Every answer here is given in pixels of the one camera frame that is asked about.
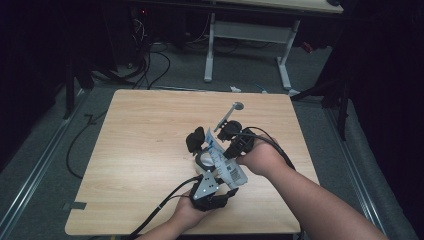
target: person's right hand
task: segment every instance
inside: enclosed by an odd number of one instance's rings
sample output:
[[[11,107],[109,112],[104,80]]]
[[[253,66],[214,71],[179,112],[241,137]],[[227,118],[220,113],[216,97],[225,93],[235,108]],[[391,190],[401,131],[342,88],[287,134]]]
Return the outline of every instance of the person's right hand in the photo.
[[[261,135],[261,137],[269,139],[266,135]],[[281,171],[286,167],[288,168],[284,158],[277,150],[260,139],[255,139],[252,151],[238,157],[236,162],[245,165],[254,174],[267,178],[274,170]]]

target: forearm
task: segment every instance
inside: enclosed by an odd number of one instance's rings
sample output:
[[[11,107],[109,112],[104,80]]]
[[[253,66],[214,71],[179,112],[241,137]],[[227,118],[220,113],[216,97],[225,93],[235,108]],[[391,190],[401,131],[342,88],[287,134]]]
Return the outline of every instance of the forearm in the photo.
[[[174,240],[185,230],[167,221],[141,235],[137,240]]]
[[[386,239],[347,203],[287,166],[267,178],[312,239]]]

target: metal track on floor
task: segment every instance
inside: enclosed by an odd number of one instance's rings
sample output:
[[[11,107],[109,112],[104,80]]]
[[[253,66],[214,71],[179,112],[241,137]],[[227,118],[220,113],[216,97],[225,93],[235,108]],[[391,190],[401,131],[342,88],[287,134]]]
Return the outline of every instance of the metal track on floor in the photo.
[[[334,112],[331,109],[323,109],[324,114],[327,120],[332,126],[331,129],[337,138],[340,149],[343,152],[343,155],[346,160],[347,172],[350,180],[352,181],[353,188],[355,189],[356,195],[358,197],[359,203],[361,204],[362,210],[365,214],[365,217],[371,221],[376,227],[378,227],[385,235],[386,230],[384,229],[383,223],[380,220],[377,209],[375,207],[374,201],[371,199],[370,194],[362,180],[361,174],[359,173],[358,168],[356,167],[355,160],[349,150],[349,146],[346,141],[343,141],[337,130],[337,119]]]
[[[78,112],[80,106],[85,102],[88,95],[89,92],[84,90],[80,90],[78,92],[76,96],[76,105],[74,111],[69,115],[67,119],[64,119],[62,121],[56,133],[54,134],[54,136],[48,143],[46,149],[44,150],[43,154],[41,155],[40,159],[37,161],[37,164],[35,165],[34,169],[31,171],[29,177],[19,190],[17,196],[15,197],[15,200],[11,204],[6,215],[0,222],[0,240],[8,239],[14,226],[19,220],[19,217],[25,210],[25,207],[27,206],[29,200],[31,199],[32,195],[34,194],[41,180],[43,179],[44,174],[49,168],[56,148],[59,145],[59,142],[63,138],[63,135],[68,129],[68,126],[71,123],[73,117],[75,116],[76,112]]]

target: table top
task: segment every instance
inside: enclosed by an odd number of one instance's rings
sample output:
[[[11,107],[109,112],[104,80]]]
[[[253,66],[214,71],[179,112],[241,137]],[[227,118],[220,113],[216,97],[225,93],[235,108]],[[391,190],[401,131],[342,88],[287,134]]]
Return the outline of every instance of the table top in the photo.
[[[296,169],[318,183],[287,95],[118,90],[75,199],[86,207],[71,210],[66,232],[124,235],[134,231],[172,190],[197,176],[194,157],[185,142],[187,135],[199,126],[213,131],[234,102],[242,102],[244,109],[234,111],[229,120],[267,131]],[[248,182],[225,208],[213,212],[187,234],[299,232],[297,220],[275,188],[242,168]],[[188,184],[177,194],[191,187]],[[142,232],[166,221],[177,201],[169,201]]]
[[[217,2],[248,4],[262,7],[287,8],[314,12],[342,13],[341,6],[332,6],[327,0],[215,0]]]

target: gray carpet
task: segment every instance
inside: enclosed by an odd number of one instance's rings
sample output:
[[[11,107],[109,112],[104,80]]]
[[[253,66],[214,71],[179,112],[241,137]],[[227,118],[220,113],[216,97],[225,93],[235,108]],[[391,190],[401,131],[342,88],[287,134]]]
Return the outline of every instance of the gray carpet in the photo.
[[[160,51],[161,49],[165,49],[165,45],[156,45],[152,50]],[[233,49],[228,47],[219,50],[232,51]],[[154,84],[153,89],[172,90],[169,87],[178,87],[228,92],[230,86],[236,86],[242,92],[261,92],[262,89],[257,86],[260,85],[270,93],[287,93],[282,88],[275,60],[248,55],[242,48],[230,54],[216,54],[212,83],[203,82],[205,49],[178,50],[169,46],[161,53],[170,59],[171,67]],[[317,50],[310,54],[299,48],[292,49],[287,68],[293,88],[302,91],[312,87],[330,53],[331,49]],[[151,82],[161,75],[167,68],[167,64],[168,61],[162,55],[152,53],[151,67],[147,74],[148,81]],[[126,71],[128,70],[122,69],[120,73],[125,74]],[[141,88],[145,89],[146,84],[147,82],[144,81]],[[66,168],[66,155],[73,139],[87,125],[89,119],[87,115],[96,117],[107,110],[114,91],[119,88],[128,88],[128,86],[96,81],[96,87],[91,92],[85,93],[86,100],[80,103],[80,108],[70,122],[63,139],[57,145],[50,166],[7,239],[89,238],[89,236],[67,236],[64,232],[69,212],[63,210],[63,206],[74,200],[80,184],[80,180],[72,176]],[[293,103],[318,178],[323,187],[362,212],[361,202],[349,177],[345,156],[333,132],[334,126],[328,121],[319,104],[319,99],[319,97],[308,97]],[[57,95],[56,105],[34,126],[20,151],[0,175],[2,216],[7,213],[31,170],[62,123],[65,113],[64,101],[65,94],[61,91]],[[371,198],[376,203],[388,236],[391,239],[417,239],[375,163],[352,105],[349,106],[349,111],[350,117],[346,126],[347,143],[371,193]],[[100,118],[96,124],[91,124],[81,134],[70,152],[70,165],[80,175],[85,171],[102,121],[103,118]]]

